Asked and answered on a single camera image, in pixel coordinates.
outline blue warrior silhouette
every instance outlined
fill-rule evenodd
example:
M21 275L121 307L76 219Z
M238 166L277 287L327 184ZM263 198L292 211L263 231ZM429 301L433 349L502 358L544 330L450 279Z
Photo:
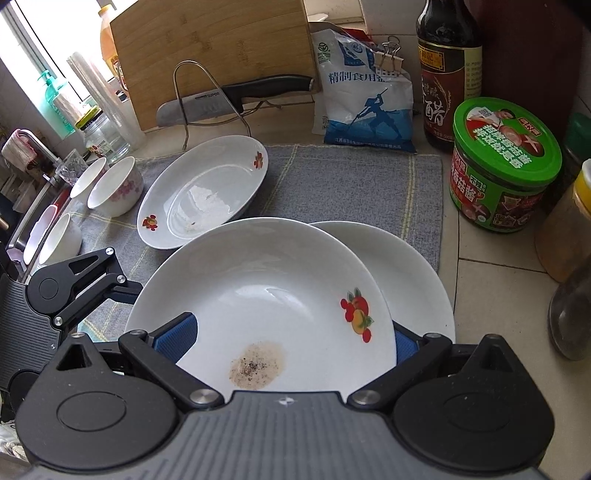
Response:
M355 120L357 120L358 118L363 118L364 116L369 115L370 113L375 113L375 118L371 120L371 122L369 123L369 127L374 133L374 136L376 135L377 127L381 124L386 124L392 130L394 130L399 137L401 137L398 127L396 126L394 120L392 120L392 118L388 115L388 112L382 110L382 105L384 104L382 94L386 90L384 90L382 93L377 94L376 97L368 98L365 102L365 109L355 117Z

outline countertop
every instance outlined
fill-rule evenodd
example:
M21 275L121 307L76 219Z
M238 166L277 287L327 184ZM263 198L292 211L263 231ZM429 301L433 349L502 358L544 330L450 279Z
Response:
M264 144L322 144L323 137L311 133L311 97L285 101L301 103L281 110L264 108L248 117L253 137ZM447 192L450 156L427 144L421 121L415 117L417 150L440 154L444 165L439 277L454 308L456 341L478 343L487 333L498 333L508 341L554 413L556 429L541 469L554 480L580 479L591 471L591 359L567 361L548 338L546 314L557 283L535 254L533 233L542 216L518 233L492 233L471 225L458 214ZM245 133L238 121L189 127L189 131L189 148L220 135ZM183 127L156 130L147 134L146 144L133 155L169 155L181 151L183 141ZM14 478L8 475L3 475L0 465L0 480Z

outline black knife handle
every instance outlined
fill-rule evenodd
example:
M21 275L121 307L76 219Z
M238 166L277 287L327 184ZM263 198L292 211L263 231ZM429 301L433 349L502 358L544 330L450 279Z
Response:
M238 113L244 111L243 98L266 98L287 92L309 92L314 79L305 75L273 75L248 82L234 83L222 87Z

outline yellow lid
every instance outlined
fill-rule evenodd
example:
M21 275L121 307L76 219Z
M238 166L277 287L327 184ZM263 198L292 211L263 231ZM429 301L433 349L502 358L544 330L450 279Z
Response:
M103 8L101 8L99 10L99 15L102 16L103 13L105 13L109 8L113 8L113 5L111 4L106 4Z
M94 116L100 112L100 108L95 105L91 107L84 115L80 117L80 119L76 122L76 128L80 130L83 126L85 126L88 122L90 122Z
M583 205L591 212L591 158L583 162L583 167L574 181L574 191Z

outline gray cloth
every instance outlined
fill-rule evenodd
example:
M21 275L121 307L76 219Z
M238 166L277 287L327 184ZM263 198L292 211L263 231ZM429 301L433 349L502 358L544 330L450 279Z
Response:
M443 213L438 156L334 145L278 145L267 151L267 176L245 216L368 223L406 240L437 269ZM179 156L138 162L144 194ZM80 204L71 213L82 229L81 253L114 247L128 278L145 285L173 251L155 250L141 241L135 223L140 203L115 219ZM114 340L124 332L130 311L129 305L107 300L80 329L95 341Z

